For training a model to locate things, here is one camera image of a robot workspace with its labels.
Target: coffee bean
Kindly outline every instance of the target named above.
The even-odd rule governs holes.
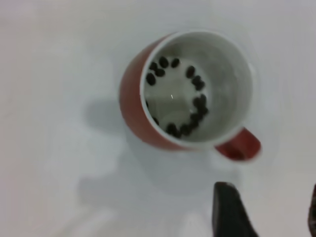
[[[155,85],[156,84],[156,78],[154,74],[148,73],[146,76],[146,81],[149,85]]]
[[[190,119],[192,120],[192,121],[201,121],[202,119],[203,119],[203,116],[202,116],[202,114],[199,114],[199,113],[193,113],[193,114],[191,114],[190,115]]]
[[[158,119],[156,119],[155,117],[153,117],[155,123],[157,123],[157,125],[159,125]]]
[[[190,130],[190,127],[188,125],[184,124],[184,125],[181,125],[180,132],[181,132],[181,134],[188,136],[188,135],[190,135],[191,130]]]
[[[200,107],[198,108],[198,113],[202,116],[205,116],[208,114],[208,108],[207,107]]]
[[[163,77],[164,75],[165,75],[165,72],[164,72],[164,70],[163,69],[157,69],[156,71],[155,71],[155,74],[156,74],[156,76],[157,77]]]
[[[178,58],[175,58],[171,62],[171,67],[176,68],[179,65],[179,63],[180,63],[180,60]]]
[[[169,62],[165,57],[159,58],[159,64],[162,68],[167,68],[169,66]]]
[[[157,63],[152,62],[149,69],[155,71],[158,68]]]
[[[182,134],[181,134],[180,131],[177,130],[177,131],[173,134],[173,136],[174,136],[175,138],[181,138]]]
[[[166,132],[170,135],[177,133],[177,127],[174,123],[169,123]]]
[[[205,87],[205,82],[201,81],[199,84],[196,85],[196,90],[200,91]]]
[[[197,109],[199,109],[199,108],[201,108],[201,107],[204,107],[203,102],[202,102],[202,100],[201,100],[200,97],[195,97],[195,98],[193,99],[193,105],[194,105]]]
[[[195,67],[189,66],[186,71],[186,77],[191,78],[194,76],[194,72],[196,71]]]
[[[197,121],[191,121],[190,123],[189,123],[189,128],[191,129],[191,130],[194,130],[194,129],[196,129],[198,127],[198,122]]]
[[[205,106],[206,105],[206,96],[204,94],[202,94],[200,97],[199,97],[201,103]]]
[[[195,76],[192,79],[192,84],[195,85],[195,86],[198,85],[200,82],[201,82],[201,77],[200,76]]]

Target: black object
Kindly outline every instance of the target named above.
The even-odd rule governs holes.
[[[190,119],[193,121],[199,122],[203,119],[203,116],[202,116],[202,114],[199,114],[199,113],[193,113],[190,115]]]
[[[190,121],[190,123],[189,123],[189,128],[190,128],[191,130],[196,129],[197,127],[198,127],[198,121],[195,121],[195,120]]]
[[[316,237],[316,185],[314,185],[312,201],[308,216],[308,226],[312,237]]]
[[[146,81],[149,85],[155,85],[156,84],[156,78],[154,74],[148,73],[146,76]]]
[[[178,58],[175,58],[171,62],[171,67],[176,68],[179,65],[179,63],[180,63],[180,60]]]
[[[169,123],[166,129],[166,133],[172,136],[177,136],[178,130],[174,123]]]
[[[196,68],[193,66],[189,66],[186,71],[186,77],[187,78],[193,77],[195,72],[196,72]]]
[[[198,84],[195,85],[196,86],[196,90],[200,91],[205,87],[205,82],[200,81]]]
[[[214,237],[258,237],[239,192],[231,183],[214,185],[212,226]]]
[[[165,72],[164,72],[164,70],[163,69],[157,69],[157,70],[155,70],[155,75],[157,76],[157,77],[163,77],[164,75],[165,75]]]
[[[205,106],[206,105],[206,96],[204,94],[202,94],[199,98],[200,98],[201,103]]]
[[[156,119],[155,117],[153,117],[155,123],[157,123],[157,125],[159,125],[158,119]]]
[[[192,84],[197,86],[200,82],[201,82],[201,77],[200,76],[195,76],[193,79],[192,79]]]
[[[193,99],[193,105],[199,110],[199,108],[205,107],[204,101],[201,99],[201,97],[195,97]]]
[[[207,107],[200,107],[198,108],[198,113],[202,116],[207,115],[208,114],[208,108]]]
[[[181,134],[188,136],[191,134],[192,131],[190,130],[190,127],[188,125],[184,124],[180,127],[180,132]]]
[[[150,67],[149,67],[149,69],[153,70],[153,71],[157,70],[157,68],[158,68],[157,63],[154,63],[154,62],[152,62]]]
[[[167,68],[169,66],[169,62],[165,57],[159,58],[159,64],[162,68]]]

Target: white table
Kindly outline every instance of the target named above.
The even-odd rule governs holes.
[[[247,127],[261,155],[143,144],[118,107],[128,62],[165,34],[224,25],[260,60]],[[0,236],[210,237],[216,181],[238,187],[261,237],[310,236],[315,29],[314,0],[1,1]]]

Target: mug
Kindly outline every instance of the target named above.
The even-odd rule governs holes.
[[[163,55],[169,58],[170,63],[172,59],[194,63],[196,69],[200,68],[203,73],[203,83],[208,86],[204,89],[207,115],[192,137],[180,139],[167,133],[162,125],[157,124],[157,119],[150,111],[151,105],[148,107],[145,98],[148,74],[154,74],[150,73],[153,62]],[[180,72],[179,77],[185,78],[187,72],[184,69],[177,70]],[[163,77],[165,75],[156,78],[157,83],[168,81]],[[183,82],[192,80],[188,78],[182,79]],[[177,85],[171,90],[177,90],[175,94],[179,95],[178,98],[183,95],[183,100],[186,100],[186,95],[191,91],[184,89],[187,88],[186,85]],[[247,58],[226,36],[204,30],[177,32],[150,44],[131,61],[120,84],[120,110],[133,133],[155,147],[167,150],[215,148],[231,160],[250,160],[261,150],[260,141],[243,126],[254,101],[255,87],[256,80]],[[160,89],[159,96],[169,96],[166,92],[169,90],[170,88]],[[169,101],[169,98],[162,99],[164,102]]]

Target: cup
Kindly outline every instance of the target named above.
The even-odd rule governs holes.
[[[160,59],[168,66],[164,68]],[[179,59],[180,64],[172,67]],[[163,76],[153,69],[153,62]],[[194,66],[195,74],[188,75]],[[148,75],[155,83],[148,81]],[[193,85],[200,76],[202,89]],[[243,126],[256,96],[256,80],[242,50],[217,32],[195,30],[167,35],[147,46],[129,64],[123,75],[119,103],[122,116],[142,141],[167,150],[215,148],[232,160],[250,160],[261,149],[260,141]],[[168,131],[174,123],[190,125],[201,94],[207,108],[190,135],[175,136]]]

